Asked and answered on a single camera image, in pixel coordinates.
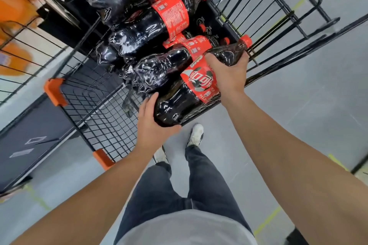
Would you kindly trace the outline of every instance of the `shopping cart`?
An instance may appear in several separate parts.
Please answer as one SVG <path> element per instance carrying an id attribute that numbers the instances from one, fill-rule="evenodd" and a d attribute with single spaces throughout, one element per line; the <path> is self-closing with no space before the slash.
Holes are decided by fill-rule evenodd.
<path id="1" fill-rule="evenodd" d="M 231 42 L 248 34 L 254 44 L 247 50 L 252 61 L 248 64 L 247 86 L 305 57 L 357 25 L 352 24 L 343 32 L 322 34 L 339 18 L 331 19 L 321 3 L 322 0 L 307 0 L 306 11 L 296 13 L 285 0 L 207 0 L 200 4 L 190 29 L 202 23 L 208 34 L 217 38 L 228 37 Z M 315 27 L 311 27 L 310 22 L 303 27 L 302 21 L 311 16 L 313 21 L 316 20 L 312 22 Z M 65 113 L 91 148 L 95 158 L 108 169 L 134 148 L 142 98 L 126 87 L 117 74 L 106 72 L 104 66 L 90 58 L 93 50 L 76 67 L 70 64 L 99 24 L 100 19 L 97 19 L 90 26 L 44 88 L 54 105 Z M 183 125 L 217 105 L 219 99 L 220 94 L 191 113 Z"/>

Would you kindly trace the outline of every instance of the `dark jeans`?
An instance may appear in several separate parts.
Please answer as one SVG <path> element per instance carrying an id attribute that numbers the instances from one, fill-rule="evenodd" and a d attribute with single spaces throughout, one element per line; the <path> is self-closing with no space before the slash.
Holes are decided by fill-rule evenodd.
<path id="1" fill-rule="evenodd" d="M 186 209 L 197 209 L 238 221 L 251 231 L 224 178 L 214 164 L 191 145 L 186 148 L 189 164 L 189 193 L 182 198 L 173 189 L 171 166 L 159 162 L 142 174 L 126 205 L 114 244 L 132 228 L 157 216 Z"/>

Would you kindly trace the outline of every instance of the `right hand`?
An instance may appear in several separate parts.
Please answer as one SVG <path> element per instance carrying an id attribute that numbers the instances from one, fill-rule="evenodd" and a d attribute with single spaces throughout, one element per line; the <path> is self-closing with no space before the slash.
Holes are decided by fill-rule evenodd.
<path id="1" fill-rule="evenodd" d="M 234 66 L 226 66 L 221 63 L 213 54 L 205 55 L 206 61 L 214 71 L 217 80 L 217 87 L 221 92 L 221 102 L 226 103 L 227 99 L 233 95 L 244 93 L 246 84 L 246 66 L 249 56 L 243 52 L 240 60 Z"/>

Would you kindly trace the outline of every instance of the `shoe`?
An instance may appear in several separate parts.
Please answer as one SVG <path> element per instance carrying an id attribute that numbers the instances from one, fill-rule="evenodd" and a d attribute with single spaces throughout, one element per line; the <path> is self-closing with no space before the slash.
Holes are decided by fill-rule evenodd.
<path id="1" fill-rule="evenodd" d="M 190 145 L 199 146 L 200 142 L 203 139 L 203 135 L 204 135 L 204 128 L 202 124 L 200 123 L 195 124 L 192 130 L 190 131 L 190 136 L 189 136 L 188 143 L 186 144 L 186 146 L 187 147 Z"/>
<path id="2" fill-rule="evenodd" d="M 155 153 L 154 153 L 154 161 L 155 163 L 159 163 L 159 162 L 165 162 L 168 163 L 168 158 L 166 157 L 166 153 L 165 150 L 163 148 L 163 146 L 161 146 Z"/>

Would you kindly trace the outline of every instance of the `forearm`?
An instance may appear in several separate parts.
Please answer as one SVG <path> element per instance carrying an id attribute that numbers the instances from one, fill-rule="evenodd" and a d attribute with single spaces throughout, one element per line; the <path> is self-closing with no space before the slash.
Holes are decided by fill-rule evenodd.
<path id="1" fill-rule="evenodd" d="M 152 157 L 134 149 L 44 218 L 13 244 L 99 244 Z"/>
<path id="2" fill-rule="evenodd" d="M 311 244 L 366 242 L 368 188 L 362 182 L 287 132 L 245 94 L 228 95 L 223 104 L 267 186 Z"/>

